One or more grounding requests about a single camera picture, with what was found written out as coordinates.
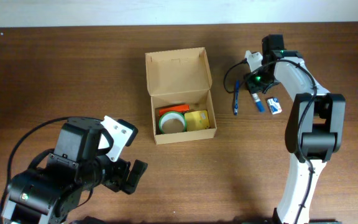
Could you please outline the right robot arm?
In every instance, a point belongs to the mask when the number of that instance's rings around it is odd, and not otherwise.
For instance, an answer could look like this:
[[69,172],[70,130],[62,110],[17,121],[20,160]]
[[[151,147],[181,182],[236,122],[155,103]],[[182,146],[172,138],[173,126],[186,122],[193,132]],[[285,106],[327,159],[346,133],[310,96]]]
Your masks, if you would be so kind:
[[283,35],[262,39],[262,52],[246,52],[250,73],[244,81],[251,93],[266,93],[281,84],[293,101],[285,130],[290,168],[272,223],[309,223],[318,179],[342,143],[346,100],[330,93],[312,76],[303,56],[285,48]]

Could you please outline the green tape roll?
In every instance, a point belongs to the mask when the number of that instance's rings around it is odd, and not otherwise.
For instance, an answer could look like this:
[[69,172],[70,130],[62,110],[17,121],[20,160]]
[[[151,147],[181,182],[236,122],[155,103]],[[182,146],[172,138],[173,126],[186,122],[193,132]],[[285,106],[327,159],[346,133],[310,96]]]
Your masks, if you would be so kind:
[[185,117],[176,111],[165,113],[158,122],[158,127],[162,134],[182,133],[186,131]]

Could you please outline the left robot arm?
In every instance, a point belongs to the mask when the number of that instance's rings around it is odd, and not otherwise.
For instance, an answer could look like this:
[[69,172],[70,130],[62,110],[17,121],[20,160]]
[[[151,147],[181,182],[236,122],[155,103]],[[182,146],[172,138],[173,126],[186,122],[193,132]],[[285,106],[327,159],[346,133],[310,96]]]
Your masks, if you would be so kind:
[[64,223],[81,194],[99,185],[133,194],[147,163],[119,156],[138,129],[123,119],[62,117],[57,144],[41,152],[15,176],[7,171],[0,223]]

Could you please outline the blue pen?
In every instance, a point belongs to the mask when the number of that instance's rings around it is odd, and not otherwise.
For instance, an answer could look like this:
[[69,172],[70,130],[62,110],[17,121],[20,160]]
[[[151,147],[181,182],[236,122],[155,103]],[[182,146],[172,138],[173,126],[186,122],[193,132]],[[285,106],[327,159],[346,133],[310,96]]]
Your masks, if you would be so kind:
[[238,97],[239,97],[239,80],[236,80],[235,88],[234,88],[234,102],[233,102],[233,113],[234,116],[237,116],[239,111],[238,105]]

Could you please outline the white blue eraser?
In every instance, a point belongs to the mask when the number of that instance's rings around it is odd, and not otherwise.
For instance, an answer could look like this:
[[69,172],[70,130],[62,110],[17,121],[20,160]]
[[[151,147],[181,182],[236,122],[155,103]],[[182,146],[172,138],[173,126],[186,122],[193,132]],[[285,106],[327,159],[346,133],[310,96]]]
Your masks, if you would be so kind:
[[276,97],[267,99],[267,105],[272,114],[279,114],[282,112],[282,107]]

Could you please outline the yellow sticky note pad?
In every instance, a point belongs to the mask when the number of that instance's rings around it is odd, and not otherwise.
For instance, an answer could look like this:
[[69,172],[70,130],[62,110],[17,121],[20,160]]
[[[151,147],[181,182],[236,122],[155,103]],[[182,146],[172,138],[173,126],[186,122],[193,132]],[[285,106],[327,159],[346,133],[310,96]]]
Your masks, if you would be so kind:
[[209,117],[206,110],[192,111],[184,114],[187,131],[199,131],[209,129]]

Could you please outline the brown cardboard box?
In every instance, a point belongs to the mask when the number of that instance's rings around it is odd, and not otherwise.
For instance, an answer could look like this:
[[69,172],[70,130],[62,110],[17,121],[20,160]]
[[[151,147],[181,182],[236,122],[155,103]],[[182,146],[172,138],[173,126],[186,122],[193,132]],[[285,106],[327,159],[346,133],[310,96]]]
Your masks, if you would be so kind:
[[[147,90],[151,98],[156,144],[211,139],[217,125],[211,97],[213,80],[204,47],[145,54]],[[159,128],[159,109],[189,105],[191,111],[207,111],[209,128],[164,134]]]

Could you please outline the blue white marker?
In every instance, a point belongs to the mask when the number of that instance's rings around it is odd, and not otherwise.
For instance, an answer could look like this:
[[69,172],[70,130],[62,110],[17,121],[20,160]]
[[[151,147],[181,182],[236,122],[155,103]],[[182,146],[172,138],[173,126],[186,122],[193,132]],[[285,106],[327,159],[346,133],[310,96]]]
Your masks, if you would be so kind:
[[263,106],[263,104],[262,104],[262,102],[261,102],[261,100],[260,100],[258,94],[252,93],[251,96],[252,96],[252,98],[253,98],[253,100],[254,100],[254,103],[255,103],[255,105],[256,105],[258,111],[261,112],[261,113],[263,113],[263,112],[265,111],[265,108],[264,108],[264,106]]

